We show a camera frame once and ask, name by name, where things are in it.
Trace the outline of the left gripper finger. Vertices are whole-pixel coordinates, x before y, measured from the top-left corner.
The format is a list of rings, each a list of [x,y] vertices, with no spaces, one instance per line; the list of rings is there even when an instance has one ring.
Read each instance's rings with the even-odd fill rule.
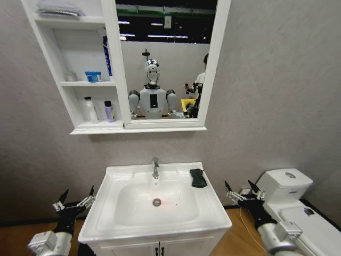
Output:
[[[90,193],[87,197],[85,197],[82,201],[80,201],[76,206],[77,207],[90,207],[95,201],[95,193],[94,186],[91,187]]]
[[[64,202],[67,198],[67,195],[68,195],[68,192],[69,192],[69,189],[67,189],[58,199],[57,202],[53,203],[52,206],[53,208],[55,209],[56,212],[59,212],[61,210],[63,210],[65,208],[64,206]]]

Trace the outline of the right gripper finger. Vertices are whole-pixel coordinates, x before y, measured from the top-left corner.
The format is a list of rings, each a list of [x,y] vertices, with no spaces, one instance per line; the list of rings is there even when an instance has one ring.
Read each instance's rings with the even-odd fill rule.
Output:
[[[235,204],[238,205],[239,203],[247,200],[244,196],[234,192],[226,180],[224,181],[224,184],[227,197],[229,197]]]
[[[252,181],[248,180],[248,183],[251,187],[251,191],[256,195],[256,198],[258,200],[265,200],[265,191],[261,190],[256,184],[254,184]]]

